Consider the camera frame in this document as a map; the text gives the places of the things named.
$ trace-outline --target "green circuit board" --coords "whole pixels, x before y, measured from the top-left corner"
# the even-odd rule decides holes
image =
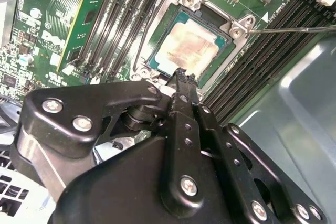
[[[84,46],[103,0],[17,0],[12,42],[0,49],[0,94],[23,101],[24,96],[37,88],[87,84],[80,77],[80,68],[68,73],[62,68],[68,64],[68,51]],[[235,19],[253,14],[255,28],[264,28],[281,11],[288,0],[209,0]],[[168,24],[174,12],[162,19]],[[161,38],[165,26],[158,26],[150,40],[151,48]],[[118,71],[116,80],[129,80],[131,60],[138,48],[143,30]],[[201,86],[213,74],[232,50],[226,47],[200,80]],[[20,61],[29,61],[27,66]]]

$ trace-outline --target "black plastic bracket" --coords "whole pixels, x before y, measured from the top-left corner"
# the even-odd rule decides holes
[[[201,142],[202,149],[212,154],[233,220],[327,223],[322,210],[237,125],[221,129],[215,115],[201,104],[195,107],[195,115],[201,139],[207,139]],[[321,220],[312,213],[305,219],[298,210],[300,206],[313,207]]]
[[[178,69],[169,83],[174,83],[176,93],[168,108],[166,127],[159,131],[167,138],[161,198],[173,215],[186,218],[204,202],[200,134],[192,110],[192,99],[197,102],[198,97],[194,79],[189,79],[185,70]]]
[[[41,105],[47,99],[59,101],[62,111],[48,113],[43,110]],[[41,89],[25,98],[20,122],[27,134],[38,138],[39,142],[64,156],[82,158],[90,154],[101,135],[103,118],[112,117],[108,127],[112,129],[126,108],[155,105],[160,99],[159,90],[146,81]],[[74,128],[72,122],[78,116],[90,119],[92,128],[89,131]]]

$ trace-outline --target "black ram slot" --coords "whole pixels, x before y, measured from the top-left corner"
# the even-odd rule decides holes
[[[146,3],[143,5],[143,8],[141,10],[141,15],[138,15],[138,19],[135,22],[135,29],[133,29],[130,34],[128,35],[124,45],[122,46],[118,58],[116,59],[113,68],[110,71],[110,80],[113,81],[119,68],[123,64],[127,53],[129,52],[131,45],[134,43],[141,27],[143,26],[143,23],[146,19],[146,17],[150,14],[150,11],[152,10],[153,4],[156,2],[156,0],[146,0]]]
[[[112,27],[115,24],[115,20],[117,19],[118,15],[120,14],[122,7],[126,0],[117,0],[117,3],[114,5],[113,9],[111,9],[110,16],[107,22],[104,24],[103,34],[100,36],[97,46],[95,50],[92,50],[92,54],[95,55],[94,61],[91,63],[94,65],[95,69],[99,69],[99,64],[102,62],[102,58],[104,56],[101,55],[104,45],[112,31]]]
[[[116,6],[118,0],[114,0],[112,3],[112,7],[111,9],[114,9],[114,7]],[[85,59],[85,57],[88,56],[88,53],[92,47],[92,43],[93,43],[93,39],[95,37],[95,35],[97,34],[97,30],[99,28],[100,25],[100,21],[103,19],[103,16],[105,15],[106,9],[108,8],[110,3],[110,0],[103,0],[103,3],[99,9],[99,13],[97,15],[96,21],[94,22],[93,28],[90,32],[89,38],[85,44],[85,46],[83,47],[82,53],[81,53],[81,58]],[[95,60],[96,55],[95,54],[91,54],[90,58],[88,59],[90,60]]]
[[[304,0],[291,0],[267,28],[317,27],[328,20]],[[261,34],[204,103],[224,125],[313,39],[314,34]]]
[[[128,24],[131,22],[132,20],[132,16],[134,14],[134,11],[137,9],[137,7],[141,4],[142,0],[130,0],[128,2],[127,7],[125,8],[125,12],[121,18],[121,20],[119,21],[119,26],[117,31],[115,32],[115,35],[113,37],[112,42],[110,43],[110,47],[108,49],[108,53],[104,59],[104,61],[102,62],[101,66],[104,67],[104,69],[108,68],[112,58],[113,58],[113,54],[115,52],[115,50],[117,49],[122,36],[124,35]]]
[[[302,26],[311,26],[318,19],[320,19],[318,16],[310,16],[308,21],[303,23]],[[276,75],[293,57],[295,57],[297,50],[292,50],[292,48],[295,48],[295,44],[300,42],[302,44],[300,49],[306,45],[305,40],[308,35],[309,34],[296,33],[287,36],[286,42],[281,45],[282,48],[285,48],[285,50],[280,51],[277,57],[270,57],[267,64],[262,64],[248,82],[239,85],[239,88],[235,90],[234,94],[227,98],[224,106],[232,108],[232,106],[236,105],[237,101],[241,100],[241,98],[247,98],[251,93],[253,93],[254,88],[251,87],[259,84],[260,86],[258,87],[262,88],[264,84],[267,84],[274,75]],[[227,111],[222,110],[219,114],[217,114],[217,117],[222,123],[226,122],[228,118],[227,113]]]
[[[299,0],[292,0],[289,4],[287,4],[285,8],[285,12],[281,12],[279,16],[273,20],[268,26],[269,29],[280,28],[283,26],[285,21],[288,19],[289,15],[286,13],[294,14],[295,11],[302,5],[303,3]],[[258,36],[256,41],[252,44],[252,46],[248,49],[248,51],[238,60],[233,67],[233,69],[225,76],[225,78],[217,85],[217,87],[207,96],[206,100],[209,103],[209,106],[212,106],[219,97],[223,95],[225,87],[227,87],[230,82],[233,82],[237,76],[240,75],[240,72],[243,71],[246,67],[249,67],[253,64],[254,58],[258,55],[258,53],[263,49],[264,45],[268,44],[268,42],[275,36],[275,34],[261,34]]]
[[[290,19],[287,27],[297,27],[302,19],[307,15],[310,11],[308,9],[300,9],[298,14],[296,15],[295,19]],[[274,34],[273,38],[269,43],[267,43],[263,50],[266,52],[269,52],[268,54],[262,55],[262,57],[255,58],[255,60],[250,62],[250,67],[247,69],[244,69],[245,74],[240,74],[239,78],[235,79],[234,82],[231,82],[231,87],[229,90],[227,90],[228,86],[226,87],[225,94],[220,97],[218,100],[217,106],[213,107],[213,111],[216,114],[218,111],[222,110],[223,103],[225,102],[226,99],[228,99],[228,95],[233,96],[235,90],[237,90],[237,87],[239,83],[241,82],[246,82],[251,76],[253,76],[254,72],[257,71],[257,69],[260,66],[263,66],[263,63],[268,60],[268,58],[271,57],[272,52],[276,47],[282,46],[282,42],[286,37],[288,37],[290,34],[285,33],[285,34]]]

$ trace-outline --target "metal panel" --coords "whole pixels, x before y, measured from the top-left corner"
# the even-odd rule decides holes
[[[11,41],[16,0],[0,3],[0,47]]]
[[[336,37],[321,40],[237,124],[336,223]]]

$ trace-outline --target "ram slot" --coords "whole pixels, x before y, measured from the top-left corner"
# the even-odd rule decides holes
[[[134,43],[139,31],[141,30],[141,27],[144,24],[145,19],[150,15],[150,12],[153,11],[152,7],[156,0],[145,0],[145,3],[142,5],[139,15],[137,16],[137,19],[134,23],[134,26],[128,34],[125,43],[123,44],[122,48],[119,51],[117,59],[114,61],[113,66],[110,66],[109,69],[107,69],[106,78],[109,78],[109,81],[113,81],[116,74],[118,73],[118,70],[120,69],[122,63],[124,62],[125,58],[127,57],[127,54]],[[109,51],[109,55],[113,55],[115,53],[114,49],[113,51]]]
[[[108,65],[111,62],[111,59],[113,57],[113,53],[115,52],[115,50],[117,49],[127,27],[128,24],[130,24],[132,22],[132,17],[134,15],[134,12],[136,11],[137,7],[139,5],[141,5],[141,2],[143,0],[129,0],[127,5],[124,7],[124,13],[123,15],[120,17],[119,16],[119,24],[118,27],[115,31],[115,33],[113,33],[113,39],[111,41],[111,43],[109,43],[109,48],[107,50],[106,53],[106,57],[104,58],[103,61],[101,61],[99,64],[95,65],[96,69],[99,69],[100,67],[103,67],[104,70],[106,70],[108,68]]]
[[[90,32],[89,38],[83,47],[81,55],[85,58],[85,62],[94,61],[96,58],[95,54],[92,54],[92,44],[95,36],[98,33],[98,30],[101,24],[105,24],[106,19],[104,18],[106,15],[106,11],[109,9],[114,9],[116,5],[118,5],[119,0],[104,0],[97,15],[96,21],[94,22],[93,28]]]
[[[325,26],[328,20],[303,0],[291,0],[268,28]],[[216,85],[204,103],[224,125],[314,38],[314,34],[262,34]]]

